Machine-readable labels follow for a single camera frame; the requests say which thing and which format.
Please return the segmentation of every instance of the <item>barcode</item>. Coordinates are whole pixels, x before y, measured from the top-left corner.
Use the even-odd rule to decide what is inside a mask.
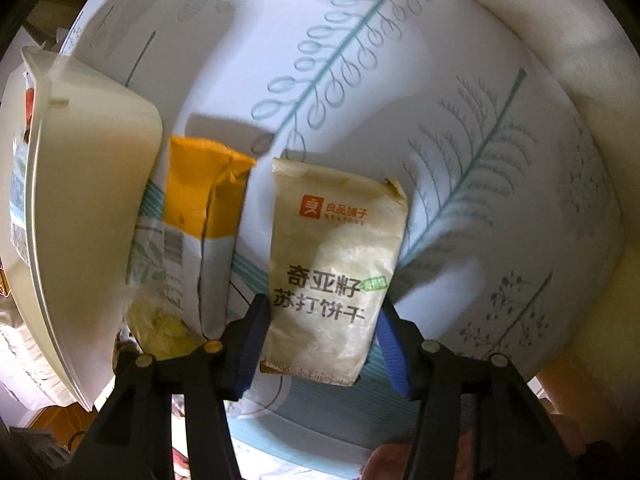
[[[164,230],[164,259],[182,266],[182,245],[184,234],[181,231]]]

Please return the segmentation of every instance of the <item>red logo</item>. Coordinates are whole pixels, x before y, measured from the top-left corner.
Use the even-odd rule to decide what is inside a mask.
[[[321,196],[303,196],[302,202],[300,203],[300,216],[319,219],[320,213],[322,212],[323,203],[324,198],[322,198]]]

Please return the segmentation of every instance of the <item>plastic bin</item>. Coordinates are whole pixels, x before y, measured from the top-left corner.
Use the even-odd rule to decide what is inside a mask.
[[[38,346],[90,409],[112,376],[127,259],[162,123],[151,103],[78,60],[33,47],[22,56],[35,83],[25,189],[30,265],[10,243],[8,213],[24,67],[0,108],[0,254]]]

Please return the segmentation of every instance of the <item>green tag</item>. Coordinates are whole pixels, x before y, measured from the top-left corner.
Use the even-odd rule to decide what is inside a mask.
[[[386,278],[384,276],[376,276],[375,278],[367,278],[360,282],[360,290],[371,292],[372,290],[385,290]]]

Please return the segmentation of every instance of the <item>screw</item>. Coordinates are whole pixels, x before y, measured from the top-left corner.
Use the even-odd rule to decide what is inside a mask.
[[[504,368],[509,364],[509,360],[504,354],[494,354],[491,356],[490,361],[493,366],[497,366],[498,368]]]
[[[138,368],[147,368],[154,362],[154,358],[149,354],[142,354],[136,358],[136,366]]]
[[[440,343],[435,339],[425,339],[420,345],[425,352],[429,354],[435,354],[440,351]]]
[[[222,343],[217,339],[212,339],[204,343],[204,351],[207,354],[217,354],[222,350]]]

